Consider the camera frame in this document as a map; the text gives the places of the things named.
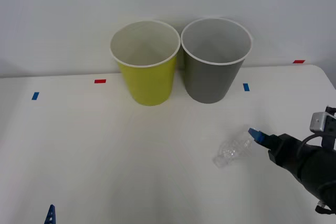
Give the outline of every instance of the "yellow paper cup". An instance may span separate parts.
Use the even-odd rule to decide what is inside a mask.
[[[168,99],[180,45],[178,32],[156,20],[129,24],[113,36],[112,56],[138,103],[153,106]]]

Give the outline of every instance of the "white table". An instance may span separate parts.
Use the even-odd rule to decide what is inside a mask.
[[[223,169],[212,162],[249,125],[303,139],[327,105],[336,91],[315,66],[242,68],[215,104],[176,74],[153,107],[120,74],[1,79],[0,223],[44,223],[50,204],[57,224],[335,223],[255,143]]]

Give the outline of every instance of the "gray paper cup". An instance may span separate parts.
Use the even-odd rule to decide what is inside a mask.
[[[201,103],[220,101],[252,49],[252,36],[242,25],[225,18],[191,22],[181,34],[184,83]]]

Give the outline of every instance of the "crumpled plastic bottle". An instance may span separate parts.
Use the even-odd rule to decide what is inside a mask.
[[[248,129],[240,133],[236,138],[224,141],[221,144],[218,155],[213,158],[213,162],[218,168],[225,167],[248,150],[253,141],[253,137],[248,133]]]

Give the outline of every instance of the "cup rim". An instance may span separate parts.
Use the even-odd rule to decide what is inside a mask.
[[[113,41],[113,38],[114,36],[120,32],[122,29],[130,26],[130,25],[133,25],[133,24],[136,24],[136,23],[140,23],[140,22],[154,22],[154,23],[158,23],[158,24],[161,24],[161,25],[164,25],[170,29],[172,29],[176,35],[177,35],[177,38],[178,38],[178,46],[176,48],[176,50],[173,52],[172,55],[170,55],[167,59],[163,60],[163,61],[160,61],[158,63],[155,63],[155,64],[151,64],[151,65],[132,65],[132,64],[128,64],[126,62],[123,62],[122,60],[119,60],[112,52],[112,48],[111,48],[111,44],[112,44],[112,41]],[[181,38],[180,38],[180,35],[179,33],[176,31],[176,29],[174,27],[172,27],[171,25],[165,23],[165,22],[162,22],[162,21],[159,21],[159,20],[152,20],[152,19],[144,19],[144,20],[140,20],[140,21],[136,21],[136,22],[132,22],[132,23],[128,23],[127,25],[123,26],[122,28],[120,28],[118,31],[116,31],[114,33],[114,35],[112,36],[112,39],[110,41],[110,52],[112,54],[112,57],[113,59],[115,59],[117,62],[119,62],[120,64],[123,64],[125,66],[128,66],[128,67],[132,67],[132,68],[151,68],[151,67],[156,67],[158,65],[161,65],[161,64],[164,64],[165,62],[167,61],[170,61],[172,58],[174,58],[174,56],[177,54],[178,50],[180,49],[181,47]]]
[[[231,22],[237,26],[239,26],[240,28],[242,28],[248,35],[249,39],[250,39],[250,42],[251,42],[251,46],[250,46],[250,49],[249,51],[245,54],[245,56],[241,57],[240,59],[238,60],[235,60],[235,61],[231,61],[231,62],[224,62],[224,63],[218,63],[218,62],[211,62],[211,61],[206,61],[206,60],[202,60],[196,56],[194,56],[191,52],[188,51],[188,49],[186,49],[186,47],[184,46],[184,43],[183,43],[183,35],[184,35],[184,32],[191,26],[193,25],[194,23],[196,22],[200,22],[200,21],[203,21],[203,20],[206,20],[206,19],[219,19],[219,20],[224,20],[224,21],[228,21],[228,22]],[[183,49],[188,53],[188,55],[190,55],[191,57],[193,57],[195,60],[198,60],[200,62],[203,62],[205,64],[209,64],[209,65],[216,65],[216,66],[227,66],[227,65],[233,65],[233,64],[236,64],[238,62],[241,62],[243,60],[245,60],[245,58],[249,55],[249,53],[251,52],[252,50],[252,47],[253,47],[253,37],[251,35],[251,33],[244,27],[242,26],[241,24],[239,24],[238,22],[235,22],[231,19],[228,19],[228,18],[220,18],[220,17],[215,17],[215,18],[200,18],[200,19],[197,19],[197,20],[194,20],[192,21],[191,23],[189,23],[186,27],[184,27],[182,33],[181,33],[181,44],[182,44],[182,47]]]

